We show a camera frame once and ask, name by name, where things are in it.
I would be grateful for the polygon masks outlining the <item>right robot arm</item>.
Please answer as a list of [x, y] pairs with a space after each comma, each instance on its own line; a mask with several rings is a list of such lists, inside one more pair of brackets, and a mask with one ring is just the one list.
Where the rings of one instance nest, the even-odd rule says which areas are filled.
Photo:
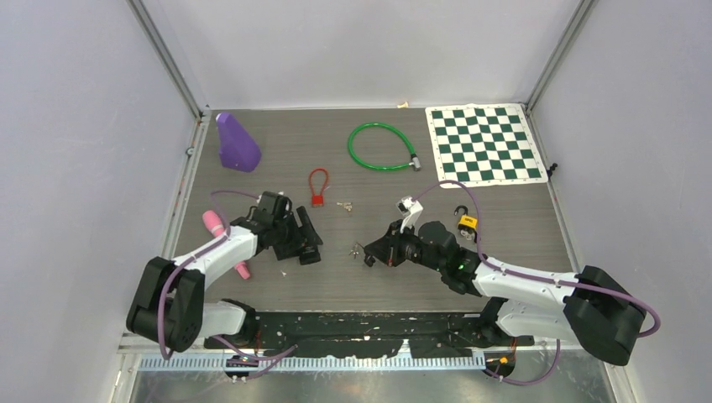
[[411, 261], [435, 270], [449, 289], [482, 296], [480, 336], [490, 344], [536, 336], [576, 342], [608, 364], [628, 364], [651, 308], [631, 296], [604, 270], [557, 273], [507, 264], [461, 246], [440, 222], [418, 230], [400, 221], [364, 247], [364, 262], [390, 267]]

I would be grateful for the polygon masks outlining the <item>black Kaijing padlock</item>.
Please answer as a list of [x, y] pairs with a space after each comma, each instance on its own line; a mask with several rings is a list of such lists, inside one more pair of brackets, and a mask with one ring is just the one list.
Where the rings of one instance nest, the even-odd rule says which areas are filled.
[[315, 264], [322, 260], [319, 249], [317, 246], [307, 244], [305, 245], [299, 254], [300, 265]]

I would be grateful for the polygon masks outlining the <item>yellow Opel padlock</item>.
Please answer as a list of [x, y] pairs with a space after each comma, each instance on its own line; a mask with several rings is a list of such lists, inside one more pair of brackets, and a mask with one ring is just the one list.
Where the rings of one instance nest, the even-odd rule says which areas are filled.
[[478, 220], [469, 214], [469, 210], [465, 205], [457, 206], [453, 212], [455, 216], [459, 216], [457, 229], [460, 235], [468, 241], [477, 242], [477, 223]]

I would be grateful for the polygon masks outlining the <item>small silver key bunch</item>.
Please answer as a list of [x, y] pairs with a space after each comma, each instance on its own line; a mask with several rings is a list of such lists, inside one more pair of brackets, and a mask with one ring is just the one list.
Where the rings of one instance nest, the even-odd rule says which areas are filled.
[[353, 204], [351, 202], [337, 202], [337, 205], [345, 209], [347, 212], [353, 210]]

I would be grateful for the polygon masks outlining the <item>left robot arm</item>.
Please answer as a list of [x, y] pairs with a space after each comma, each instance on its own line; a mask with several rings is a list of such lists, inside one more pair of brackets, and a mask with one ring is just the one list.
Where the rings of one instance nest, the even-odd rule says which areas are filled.
[[257, 337], [253, 307], [232, 299], [207, 303], [207, 288], [235, 265], [265, 250], [278, 260], [296, 258], [302, 265], [320, 261], [323, 241], [304, 207], [270, 191], [257, 196], [244, 217], [231, 222], [218, 217], [224, 231], [187, 254], [156, 256], [144, 272], [129, 308], [126, 327], [158, 343], [164, 359], [182, 353], [198, 338], [246, 348]]

